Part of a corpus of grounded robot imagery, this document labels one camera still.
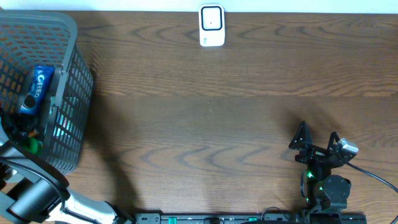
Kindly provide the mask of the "green lidded can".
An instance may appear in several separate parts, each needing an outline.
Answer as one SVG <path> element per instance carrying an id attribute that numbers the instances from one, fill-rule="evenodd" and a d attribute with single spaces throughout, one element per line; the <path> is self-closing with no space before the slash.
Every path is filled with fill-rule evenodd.
<path id="1" fill-rule="evenodd" d="M 34 155 L 39 155 L 42 150 L 42 142 L 36 138 L 28 138 L 23 144 L 23 148 Z"/>

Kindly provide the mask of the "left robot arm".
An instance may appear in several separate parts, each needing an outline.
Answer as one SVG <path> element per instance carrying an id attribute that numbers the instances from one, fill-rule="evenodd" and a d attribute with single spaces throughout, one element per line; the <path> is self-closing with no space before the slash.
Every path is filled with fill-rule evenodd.
<path id="1" fill-rule="evenodd" d="M 92 200 L 69 189 L 56 168 L 25 150 L 17 126 L 1 110 L 1 166 L 23 176 L 1 193 L 1 216 L 12 223 L 135 223 L 136 219 L 108 202 Z"/>

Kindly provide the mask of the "orange snack packet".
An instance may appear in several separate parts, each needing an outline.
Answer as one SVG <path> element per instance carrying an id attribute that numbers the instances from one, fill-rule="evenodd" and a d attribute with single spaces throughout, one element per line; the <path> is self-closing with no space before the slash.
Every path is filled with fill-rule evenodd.
<path id="1" fill-rule="evenodd" d="M 28 137 L 29 138 L 36 138 L 37 136 L 39 136 L 40 133 L 37 130 L 33 130 L 29 133 Z"/>

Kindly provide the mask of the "blue Oreo cookie pack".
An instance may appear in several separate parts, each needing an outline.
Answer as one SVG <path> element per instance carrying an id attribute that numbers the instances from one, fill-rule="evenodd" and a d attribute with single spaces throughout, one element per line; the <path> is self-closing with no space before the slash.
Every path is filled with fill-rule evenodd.
<path id="1" fill-rule="evenodd" d="M 38 115 L 45 95 L 50 88 L 55 68 L 51 66 L 36 66 L 30 83 L 29 91 L 19 109 L 19 113 L 32 116 Z"/>

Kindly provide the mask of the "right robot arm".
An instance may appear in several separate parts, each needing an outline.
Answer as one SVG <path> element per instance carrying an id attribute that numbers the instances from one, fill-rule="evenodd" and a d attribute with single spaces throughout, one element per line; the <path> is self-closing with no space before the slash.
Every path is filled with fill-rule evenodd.
<path id="1" fill-rule="evenodd" d="M 289 149 L 297 150 L 295 160 L 307 166 L 300 179 L 300 191 L 307 199 L 307 208 L 296 213 L 291 220 L 342 223 L 341 211 L 347 208 L 351 182 L 340 175 L 333 175 L 331 170 L 344 166 L 358 150 L 344 148 L 344 142 L 336 132 L 330 134 L 326 148 L 314 145 L 304 121 L 300 123 Z"/>

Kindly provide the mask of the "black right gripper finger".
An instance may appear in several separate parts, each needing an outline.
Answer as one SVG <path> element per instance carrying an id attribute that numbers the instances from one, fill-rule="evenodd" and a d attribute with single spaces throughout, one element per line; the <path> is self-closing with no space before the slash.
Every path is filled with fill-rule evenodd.
<path id="1" fill-rule="evenodd" d="M 298 131 L 289 144 L 289 149 L 301 151 L 308 149 L 310 144 L 312 144 L 312 137 L 309 127 L 305 121 L 302 121 L 298 127 Z"/>
<path id="2" fill-rule="evenodd" d="M 331 149 L 334 144 L 337 144 L 340 141 L 340 137 L 338 136 L 336 131 L 333 131 L 330 134 L 330 138 L 328 141 L 327 149 Z"/>

